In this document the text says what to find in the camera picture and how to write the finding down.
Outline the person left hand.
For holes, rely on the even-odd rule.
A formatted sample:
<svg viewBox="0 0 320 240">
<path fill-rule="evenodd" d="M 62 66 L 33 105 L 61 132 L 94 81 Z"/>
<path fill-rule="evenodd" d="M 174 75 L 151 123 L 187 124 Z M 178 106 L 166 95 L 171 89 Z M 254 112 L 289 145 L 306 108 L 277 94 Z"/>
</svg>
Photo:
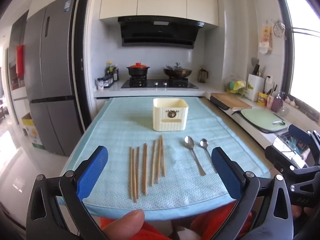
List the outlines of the person left hand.
<svg viewBox="0 0 320 240">
<path fill-rule="evenodd" d="M 142 228 L 144 219 L 143 210 L 134 210 L 108 224 L 103 228 L 103 232 L 112 240 L 130 239 Z"/>
</svg>

